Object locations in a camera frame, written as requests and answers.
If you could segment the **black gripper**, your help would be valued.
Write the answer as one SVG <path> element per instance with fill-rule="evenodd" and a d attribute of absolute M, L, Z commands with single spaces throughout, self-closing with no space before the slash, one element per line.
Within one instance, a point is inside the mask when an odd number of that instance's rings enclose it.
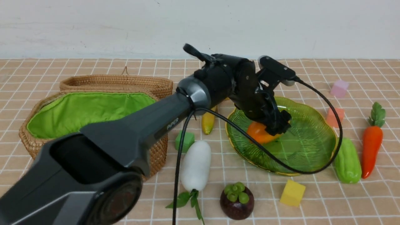
<path fill-rule="evenodd" d="M 236 86 L 230 99 L 247 118 L 265 125 L 273 136 L 291 127 L 291 115 L 278 109 L 274 97 L 274 89 L 280 84 L 277 76 L 266 69 L 256 71 L 253 61 L 241 60 L 234 77 Z"/>

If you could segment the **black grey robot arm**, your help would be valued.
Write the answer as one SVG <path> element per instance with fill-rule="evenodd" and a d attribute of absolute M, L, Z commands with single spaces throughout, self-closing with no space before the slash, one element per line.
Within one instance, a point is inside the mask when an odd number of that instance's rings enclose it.
<path fill-rule="evenodd" d="M 274 88 L 296 77 L 277 60 L 253 61 L 207 55 L 190 44 L 184 51 L 204 66 L 178 83 L 176 93 L 115 121 L 87 124 L 43 145 L 27 173 L 1 197 L 2 225 L 112 225 L 139 199 L 150 174 L 150 148 L 197 110 L 203 114 L 230 98 L 271 135 L 289 129 Z"/>

